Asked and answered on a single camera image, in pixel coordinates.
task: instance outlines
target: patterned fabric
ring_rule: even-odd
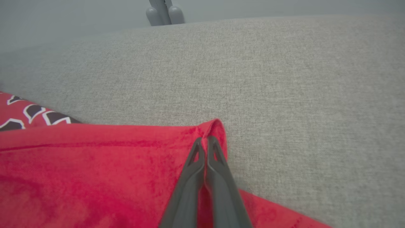
[[[0,92],[0,110],[0,131],[80,123],[70,116],[5,92]]]

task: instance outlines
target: couch cushion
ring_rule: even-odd
[[[405,18],[233,19],[0,56],[1,90],[94,124],[220,118],[237,184],[334,227],[402,227]]]

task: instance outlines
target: red towel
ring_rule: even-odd
[[[202,137],[206,150],[210,135],[226,156],[219,120],[190,127],[63,124],[0,132],[0,227],[157,227],[195,139]],[[329,227],[241,195],[255,228]],[[204,187],[198,226],[212,227]]]

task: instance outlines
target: textured gray fabric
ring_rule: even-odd
[[[80,121],[220,118],[237,184],[338,228],[405,227],[405,18],[234,19],[0,56],[2,90]]]

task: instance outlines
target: red patterned cloth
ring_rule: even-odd
[[[219,120],[188,127],[25,127],[0,132],[0,227],[155,228],[195,139],[202,137],[207,150],[207,137],[215,136],[227,156]],[[240,193],[256,228],[329,227]],[[199,195],[198,226],[212,227],[205,187]]]
[[[0,131],[79,121],[9,93],[0,92]]]

